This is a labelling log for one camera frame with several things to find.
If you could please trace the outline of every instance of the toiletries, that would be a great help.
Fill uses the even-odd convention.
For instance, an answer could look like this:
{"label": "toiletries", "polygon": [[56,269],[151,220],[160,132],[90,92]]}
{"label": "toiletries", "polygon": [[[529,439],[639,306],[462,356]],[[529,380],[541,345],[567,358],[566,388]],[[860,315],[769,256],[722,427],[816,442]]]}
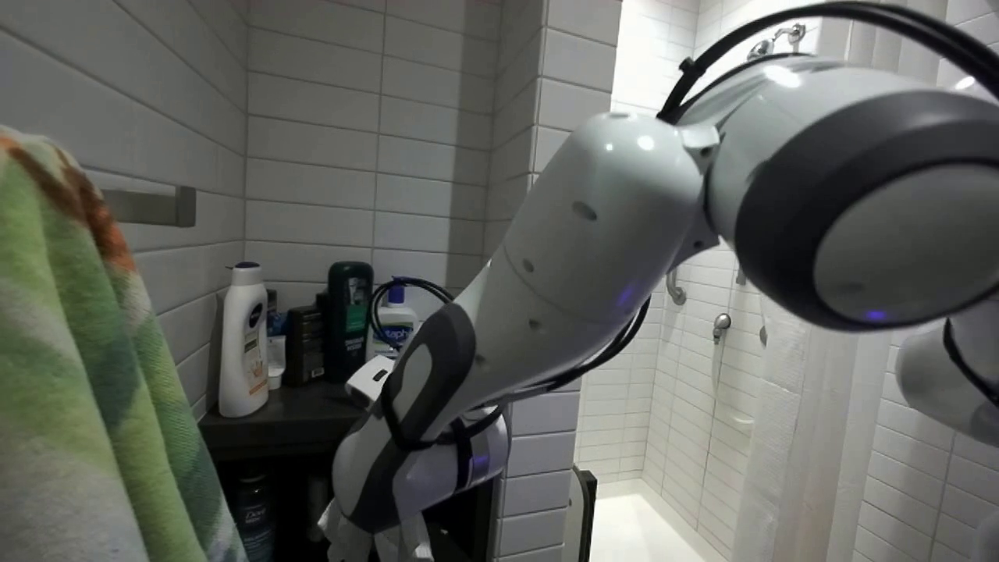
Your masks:
{"label": "toiletries", "polygon": [[240,261],[224,289],[220,415],[252,415],[268,403],[265,287],[256,261]]}
{"label": "toiletries", "polygon": [[388,339],[382,339],[375,334],[375,322],[373,322],[373,336],[370,336],[370,358],[373,356],[391,356],[398,358],[400,350],[409,344],[409,336],[420,329],[420,315],[405,306],[405,287],[404,284],[391,284],[385,302],[377,306],[377,322]]}
{"label": "toiletries", "polygon": [[287,312],[287,372],[280,383],[302,388],[326,373],[321,317],[316,306]]}
{"label": "toiletries", "polygon": [[373,265],[335,261],[328,271],[326,373],[344,383],[370,358]]}
{"label": "toiletries", "polygon": [[275,557],[275,512],[268,473],[246,469],[238,480],[227,483],[232,517],[243,536],[251,562]]}
{"label": "toiletries", "polygon": [[279,389],[284,378],[284,322],[287,315],[279,309],[279,289],[268,289],[268,388]]}

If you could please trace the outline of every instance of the cable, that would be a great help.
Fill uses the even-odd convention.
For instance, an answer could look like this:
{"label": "cable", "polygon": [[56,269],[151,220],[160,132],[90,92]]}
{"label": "cable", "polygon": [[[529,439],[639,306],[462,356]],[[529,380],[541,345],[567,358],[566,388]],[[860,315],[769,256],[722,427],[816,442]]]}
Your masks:
{"label": "cable", "polygon": [[609,358],[616,358],[616,356],[638,336],[638,331],[644,329],[644,322],[645,322],[645,315],[651,315],[651,302],[654,302],[654,298],[645,298],[645,302],[638,309],[638,315],[616,334],[616,339],[611,339],[609,345],[604,345],[593,358],[587,358],[587,363],[582,363],[582,365],[574,365],[574,368],[567,368],[567,372],[558,372],[558,373],[541,380],[537,388],[529,388],[529,389],[522,389],[522,394],[511,394],[507,403],[518,403],[518,398],[531,398],[531,395],[541,395],[541,394],[553,394],[553,389],[558,389],[558,388],[566,388],[566,383],[574,383],[574,380],[585,378],[587,372],[606,365]]}
{"label": "cable", "polygon": [[451,294],[448,287],[440,287],[440,284],[425,281],[425,278],[393,278],[393,281],[375,287],[375,294],[373,294],[373,331],[375,331],[375,336],[377,336],[382,344],[400,350],[400,344],[385,331],[382,315],[377,315],[382,298],[385,298],[393,287],[423,287],[423,289],[433,294],[440,302],[451,302],[454,294]]}
{"label": "cable", "polygon": [[947,350],[947,356],[960,365],[960,372],[999,409],[999,388],[995,388],[994,380],[988,380],[983,373],[976,373],[976,372],[964,363],[964,356],[963,356],[963,350],[960,350],[960,344],[957,344],[957,329],[951,329],[951,322],[943,325],[943,350]]}
{"label": "cable", "polygon": [[812,6],[798,6],[798,10],[784,10],[784,12],[771,12],[763,14],[757,21],[747,21],[742,28],[723,34],[722,39],[715,39],[702,56],[697,58],[684,58],[682,62],[682,81],[673,85],[673,89],[668,92],[668,99],[660,110],[661,122],[677,122],[684,115],[684,99],[692,89],[692,85],[723,56],[730,54],[736,42],[742,42],[747,37],[789,21],[789,19],[856,19],[856,21],[867,21],[878,28],[889,28],[908,39],[917,39],[932,49],[937,49],[943,58],[948,58],[951,64],[960,64],[963,71],[974,76],[979,87],[988,87],[994,97],[999,97],[999,56],[979,42],[976,37],[943,25],[932,14],[920,14],[914,10],[901,10],[901,6],[887,6],[887,3],[812,3]]}

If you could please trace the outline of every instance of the white tile wall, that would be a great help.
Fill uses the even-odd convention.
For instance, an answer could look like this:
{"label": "white tile wall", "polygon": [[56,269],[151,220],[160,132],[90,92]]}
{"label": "white tile wall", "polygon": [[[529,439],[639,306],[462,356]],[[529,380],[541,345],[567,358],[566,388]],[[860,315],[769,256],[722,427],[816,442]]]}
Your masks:
{"label": "white tile wall", "polygon": [[[567,127],[574,125],[574,105],[606,105],[609,87],[616,110],[638,105],[639,111],[654,111],[660,99],[645,92],[645,85],[664,85],[670,64],[661,58],[638,64],[634,58],[651,58],[661,49],[673,54],[673,42],[684,42],[684,37],[684,49],[692,48],[691,31],[677,37],[677,25],[686,21],[691,28],[697,6],[673,0],[626,0],[618,19],[600,19],[598,12],[604,12],[600,0],[549,3],[549,21],[558,31],[543,39],[543,54],[549,54],[553,64],[543,64],[549,76],[541,85],[541,111],[548,111],[548,127],[533,135],[533,169],[541,169],[566,140]],[[611,34],[618,34],[618,42],[600,42],[600,49],[579,48],[579,39],[606,37],[606,25],[616,28]],[[644,477],[656,480],[656,488],[673,490],[673,501],[697,505],[691,490],[701,490],[705,473],[705,406],[711,395],[697,378],[660,380],[664,363],[668,372],[673,372],[677,363],[673,352],[664,352],[677,350],[677,336],[670,334],[677,334],[673,306],[668,306],[664,289],[656,289],[645,329],[638,334],[638,339],[622,352],[622,358],[585,380],[574,458],[579,464],[598,470],[604,483]],[[673,445],[664,445],[670,403],[673,427],[684,427],[684,435],[673,439]]]}
{"label": "white tile wall", "polygon": [[243,256],[246,21],[240,3],[12,0],[0,122],[65,142],[98,183],[199,191],[196,229],[127,224],[196,415],[224,265]]}
{"label": "white tile wall", "polygon": [[501,6],[251,3],[246,254],[284,306],[331,259],[462,287],[483,256]]}
{"label": "white tile wall", "polygon": [[[609,110],[618,0],[501,3],[501,76],[492,125],[492,176],[486,239],[492,248],[533,176],[566,135]],[[503,562],[561,557],[567,469],[574,458],[579,389],[541,395],[511,409],[511,469],[503,480],[496,556]]]}
{"label": "white tile wall", "polygon": [[[735,284],[735,275],[729,248],[708,248],[682,265],[686,302],[682,309],[664,306],[639,469],[654,492],[715,556],[735,556],[749,450],[757,442],[753,427],[765,398],[763,298],[757,289]],[[711,339],[717,312],[736,317],[722,345]]]}

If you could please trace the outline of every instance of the towel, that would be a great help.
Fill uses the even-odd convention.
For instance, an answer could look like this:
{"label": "towel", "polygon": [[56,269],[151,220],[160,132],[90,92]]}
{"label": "towel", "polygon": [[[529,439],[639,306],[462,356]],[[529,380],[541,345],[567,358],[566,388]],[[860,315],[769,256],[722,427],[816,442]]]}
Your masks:
{"label": "towel", "polygon": [[0,557],[246,557],[124,236],[0,127]]}

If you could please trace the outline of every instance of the shampoo bottle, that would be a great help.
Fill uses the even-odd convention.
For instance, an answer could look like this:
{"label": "shampoo bottle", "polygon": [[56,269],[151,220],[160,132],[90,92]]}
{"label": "shampoo bottle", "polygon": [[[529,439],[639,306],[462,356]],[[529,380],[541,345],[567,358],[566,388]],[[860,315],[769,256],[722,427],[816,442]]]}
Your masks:
{"label": "shampoo bottle", "polygon": [[256,261],[232,271],[222,317],[220,415],[243,418],[268,403],[268,289]]}

